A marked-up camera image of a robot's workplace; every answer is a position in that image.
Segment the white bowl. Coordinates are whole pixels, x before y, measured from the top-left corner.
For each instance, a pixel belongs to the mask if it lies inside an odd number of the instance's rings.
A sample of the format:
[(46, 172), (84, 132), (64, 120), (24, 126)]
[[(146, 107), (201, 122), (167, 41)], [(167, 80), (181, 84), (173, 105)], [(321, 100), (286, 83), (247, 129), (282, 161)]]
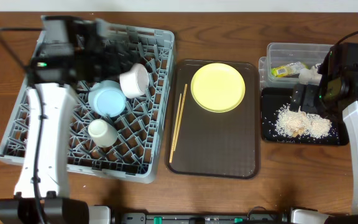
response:
[(120, 74), (119, 83), (127, 98), (136, 98), (144, 95), (148, 89), (149, 73), (142, 64), (135, 63), (128, 72)]

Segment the light blue bowl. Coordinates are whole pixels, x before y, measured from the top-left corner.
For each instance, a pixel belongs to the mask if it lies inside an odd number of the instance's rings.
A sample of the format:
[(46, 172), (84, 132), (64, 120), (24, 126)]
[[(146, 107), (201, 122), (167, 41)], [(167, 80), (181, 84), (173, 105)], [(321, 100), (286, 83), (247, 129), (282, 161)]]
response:
[(112, 80), (95, 83), (88, 95), (91, 109), (101, 116), (120, 115), (126, 107), (126, 101), (120, 84)]

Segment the grey plastic dishwasher rack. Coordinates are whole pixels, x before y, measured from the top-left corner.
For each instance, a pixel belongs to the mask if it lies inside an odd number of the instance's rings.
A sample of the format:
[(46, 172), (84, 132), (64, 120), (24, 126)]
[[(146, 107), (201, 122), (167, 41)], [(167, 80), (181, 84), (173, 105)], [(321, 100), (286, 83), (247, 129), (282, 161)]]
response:
[[(158, 167), (175, 66), (175, 36), (169, 30), (110, 24), (111, 40), (126, 42), (140, 56), (140, 64), (149, 73), (149, 87), (144, 95), (127, 98), (120, 115), (109, 117), (97, 114), (88, 103), (90, 89), (100, 82), (78, 82), (78, 101), (70, 120), (67, 169), (148, 184), (154, 180)], [(0, 144), (1, 162), (23, 165), (29, 112), (25, 77)], [(88, 134), (88, 125), (96, 119), (105, 120), (117, 130), (118, 139), (112, 146), (99, 147)]]

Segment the white tissue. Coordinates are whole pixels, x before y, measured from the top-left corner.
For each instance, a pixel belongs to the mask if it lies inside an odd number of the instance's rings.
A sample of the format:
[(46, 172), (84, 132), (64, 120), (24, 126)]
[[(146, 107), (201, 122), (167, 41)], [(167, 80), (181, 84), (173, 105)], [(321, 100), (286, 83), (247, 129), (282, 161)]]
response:
[(322, 75), (318, 73), (320, 63), (313, 65), (310, 69), (302, 68), (298, 77), (301, 84), (319, 85)]

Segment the dark brown serving tray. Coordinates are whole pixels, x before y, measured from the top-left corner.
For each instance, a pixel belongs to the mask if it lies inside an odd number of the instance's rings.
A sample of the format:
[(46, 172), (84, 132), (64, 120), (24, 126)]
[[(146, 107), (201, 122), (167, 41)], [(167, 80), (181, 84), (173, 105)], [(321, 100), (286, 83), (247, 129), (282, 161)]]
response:
[(177, 66), (173, 94), (172, 122), (175, 123), (180, 93), (185, 98), (180, 132), (172, 163), (170, 150), (167, 167), (176, 174), (251, 179), (260, 169), (260, 100), (257, 68), (247, 62), (229, 62), (246, 84), (239, 106), (225, 113), (200, 107), (191, 95), (191, 79), (207, 60), (183, 60)]

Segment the wooden chopstick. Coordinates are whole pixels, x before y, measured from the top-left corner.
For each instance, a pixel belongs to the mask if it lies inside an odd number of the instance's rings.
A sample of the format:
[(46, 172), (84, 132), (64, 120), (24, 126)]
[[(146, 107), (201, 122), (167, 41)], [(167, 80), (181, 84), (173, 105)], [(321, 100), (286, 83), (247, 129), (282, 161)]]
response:
[(178, 120), (180, 117), (181, 101), (182, 101), (182, 94), (180, 93), (180, 97), (179, 97), (179, 101), (178, 101), (178, 108), (177, 108), (177, 115), (175, 118), (175, 125), (174, 125), (174, 130), (173, 130), (173, 139), (172, 139), (172, 145), (171, 145), (171, 150), (170, 150), (169, 163), (172, 163), (174, 148), (175, 148), (175, 144), (176, 144), (176, 140), (177, 140), (177, 129), (178, 129)]
[(186, 98), (186, 93), (187, 93), (187, 87), (188, 87), (188, 84), (185, 84), (183, 97), (182, 97), (182, 99), (181, 99), (181, 107), (180, 107), (179, 117), (178, 117), (177, 134), (176, 134), (176, 137), (175, 137), (175, 144), (174, 144), (174, 148), (173, 148), (173, 151), (174, 151), (174, 152), (175, 152), (176, 147), (177, 147), (178, 136), (179, 136), (180, 126), (181, 126), (181, 119), (182, 119), (182, 116), (183, 116), (183, 110), (184, 110), (184, 105), (185, 105), (185, 98)]

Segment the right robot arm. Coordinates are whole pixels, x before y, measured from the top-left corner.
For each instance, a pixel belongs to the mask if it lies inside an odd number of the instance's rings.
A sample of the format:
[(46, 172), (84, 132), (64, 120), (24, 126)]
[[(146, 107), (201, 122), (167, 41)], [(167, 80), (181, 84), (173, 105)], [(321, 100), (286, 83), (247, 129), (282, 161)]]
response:
[(297, 84), (290, 110), (343, 121), (351, 146), (353, 199), (350, 215), (328, 215), (307, 208), (291, 210), (291, 223), (358, 223), (358, 44), (336, 43), (319, 67), (319, 85)]

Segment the rice food waste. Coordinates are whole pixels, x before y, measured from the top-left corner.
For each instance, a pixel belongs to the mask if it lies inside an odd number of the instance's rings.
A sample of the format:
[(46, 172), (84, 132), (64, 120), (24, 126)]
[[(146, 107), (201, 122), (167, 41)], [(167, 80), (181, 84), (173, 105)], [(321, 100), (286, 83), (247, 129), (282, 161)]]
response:
[(268, 133), (274, 137), (322, 139), (330, 135), (333, 124), (330, 120), (317, 114), (303, 111), (292, 112), (290, 104), (284, 104), (273, 112), (275, 119), (264, 121), (268, 125)]

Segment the green snack wrapper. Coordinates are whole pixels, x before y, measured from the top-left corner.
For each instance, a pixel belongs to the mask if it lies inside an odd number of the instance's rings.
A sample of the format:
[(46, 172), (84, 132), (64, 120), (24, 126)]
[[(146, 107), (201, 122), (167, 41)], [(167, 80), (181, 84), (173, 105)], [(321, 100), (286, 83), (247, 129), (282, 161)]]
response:
[(308, 66), (303, 62), (292, 62), (286, 65), (272, 68), (271, 74), (276, 78), (290, 77), (294, 75), (299, 75), (301, 70), (304, 68), (308, 68)]

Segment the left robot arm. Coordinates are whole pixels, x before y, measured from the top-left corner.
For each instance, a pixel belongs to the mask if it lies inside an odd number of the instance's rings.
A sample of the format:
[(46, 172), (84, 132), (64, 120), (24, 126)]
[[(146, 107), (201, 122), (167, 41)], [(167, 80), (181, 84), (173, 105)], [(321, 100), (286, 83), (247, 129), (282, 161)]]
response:
[(70, 198), (68, 142), (80, 81), (101, 82), (126, 72), (135, 55), (111, 43), (111, 24), (74, 16), (43, 16), (28, 64), (29, 128), (24, 163), (12, 198), (0, 200), (3, 223), (113, 223), (111, 209)]

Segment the clear plastic bin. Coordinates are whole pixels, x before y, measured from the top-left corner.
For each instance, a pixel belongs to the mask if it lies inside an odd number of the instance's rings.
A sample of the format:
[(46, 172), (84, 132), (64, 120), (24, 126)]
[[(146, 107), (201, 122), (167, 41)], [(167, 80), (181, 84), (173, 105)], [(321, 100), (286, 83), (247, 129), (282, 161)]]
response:
[(277, 78), (272, 69), (289, 63), (301, 62), (308, 68), (322, 63), (331, 45), (300, 44), (272, 42), (267, 46), (267, 55), (259, 58), (260, 89), (293, 88), (298, 82), (298, 75)]

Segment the cream white cup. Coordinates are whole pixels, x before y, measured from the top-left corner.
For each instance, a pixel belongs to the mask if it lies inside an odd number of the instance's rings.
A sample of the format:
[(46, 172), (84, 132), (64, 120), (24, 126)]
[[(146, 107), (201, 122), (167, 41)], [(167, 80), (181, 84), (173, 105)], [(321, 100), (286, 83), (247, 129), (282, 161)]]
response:
[(96, 119), (88, 125), (88, 134), (99, 147), (110, 147), (118, 139), (117, 130), (105, 120)]

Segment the black waste tray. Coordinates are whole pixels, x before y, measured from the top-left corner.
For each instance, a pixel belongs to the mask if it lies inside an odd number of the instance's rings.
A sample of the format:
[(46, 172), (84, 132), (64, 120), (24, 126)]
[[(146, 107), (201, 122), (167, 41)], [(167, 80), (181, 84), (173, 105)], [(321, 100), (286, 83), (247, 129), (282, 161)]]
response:
[(261, 91), (261, 123), (262, 139), (270, 142), (284, 142), (291, 144), (314, 144), (328, 146), (345, 146), (349, 143), (346, 127), (343, 123), (332, 122), (328, 136), (312, 138), (310, 135), (297, 137), (286, 137), (275, 130), (278, 119), (278, 112), (288, 106), (291, 101), (291, 88), (264, 88)]

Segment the yellow round plate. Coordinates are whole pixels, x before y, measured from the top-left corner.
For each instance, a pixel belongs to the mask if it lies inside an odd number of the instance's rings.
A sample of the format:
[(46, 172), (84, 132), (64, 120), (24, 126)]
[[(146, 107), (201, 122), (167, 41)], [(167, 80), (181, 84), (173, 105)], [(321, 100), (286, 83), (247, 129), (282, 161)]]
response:
[(238, 70), (225, 63), (209, 63), (191, 79), (191, 95), (206, 111), (225, 113), (240, 105), (246, 84)]

